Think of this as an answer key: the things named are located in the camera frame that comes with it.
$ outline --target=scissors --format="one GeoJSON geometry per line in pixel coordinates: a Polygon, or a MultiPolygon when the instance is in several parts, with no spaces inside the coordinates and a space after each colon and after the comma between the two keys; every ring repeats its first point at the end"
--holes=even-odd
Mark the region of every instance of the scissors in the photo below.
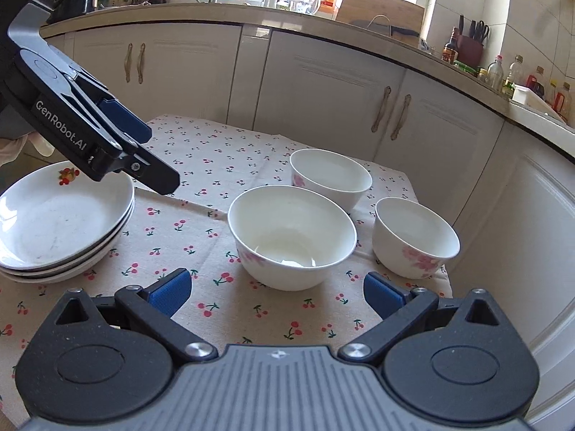
{"type": "Polygon", "coordinates": [[[483,21],[479,21],[477,23],[477,26],[475,27],[475,33],[473,34],[473,39],[483,43],[483,41],[487,38],[488,35],[489,35],[489,26],[485,24],[483,21]]]}

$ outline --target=floor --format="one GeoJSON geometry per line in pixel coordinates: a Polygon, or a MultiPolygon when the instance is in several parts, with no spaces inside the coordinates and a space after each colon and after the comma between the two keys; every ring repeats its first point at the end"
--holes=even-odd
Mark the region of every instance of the floor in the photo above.
{"type": "Polygon", "coordinates": [[[0,431],[14,431],[14,425],[0,412],[0,431]]]}

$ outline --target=cabinet door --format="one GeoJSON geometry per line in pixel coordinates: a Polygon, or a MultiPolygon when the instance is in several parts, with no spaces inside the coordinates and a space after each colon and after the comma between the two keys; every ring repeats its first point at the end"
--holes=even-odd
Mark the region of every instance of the cabinet door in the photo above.
{"type": "Polygon", "coordinates": [[[404,172],[419,202],[453,224],[487,163],[503,119],[408,71],[389,123],[375,162],[404,172]]]}
{"type": "Polygon", "coordinates": [[[240,26],[145,24],[143,86],[149,115],[226,122],[240,26]]]}
{"type": "Polygon", "coordinates": [[[139,24],[131,24],[78,32],[73,59],[102,82],[127,108],[147,121],[153,116],[148,114],[148,98],[142,95],[143,89],[138,84],[136,73],[142,40],[140,27],[139,24]]]}
{"type": "Polygon", "coordinates": [[[351,48],[274,31],[254,130],[373,160],[404,73],[351,48]]]}
{"type": "Polygon", "coordinates": [[[485,287],[539,364],[527,419],[571,431],[575,417],[575,164],[505,124],[455,226],[455,296],[485,287]]]}

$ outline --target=countertop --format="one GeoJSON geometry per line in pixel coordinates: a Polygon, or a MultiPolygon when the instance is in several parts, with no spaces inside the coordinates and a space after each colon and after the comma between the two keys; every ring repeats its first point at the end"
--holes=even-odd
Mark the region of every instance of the countertop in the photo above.
{"type": "Polygon", "coordinates": [[[462,92],[531,133],[544,138],[552,146],[575,159],[575,130],[558,120],[549,119],[520,104],[509,102],[502,94],[479,83],[473,76],[430,54],[389,37],[338,21],[258,6],[174,3],[105,9],[45,26],[41,30],[41,35],[48,38],[95,27],[168,21],[254,24],[301,33],[372,53],[462,92]]]}

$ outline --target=cutting board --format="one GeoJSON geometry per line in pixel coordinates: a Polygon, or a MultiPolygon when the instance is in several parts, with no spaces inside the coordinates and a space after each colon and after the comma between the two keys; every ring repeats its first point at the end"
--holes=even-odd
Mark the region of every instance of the cutting board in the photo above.
{"type": "MultiPolygon", "coordinates": [[[[389,18],[392,26],[420,33],[424,11],[422,6],[405,0],[343,0],[335,20],[346,24],[362,21],[364,23],[361,26],[366,27],[375,16],[383,14],[389,18]]],[[[385,18],[378,18],[377,21],[379,24],[387,24],[385,18]]],[[[419,37],[415,36],[395,32],[393,38],[413,47],[419,44],[419,37]]]]}

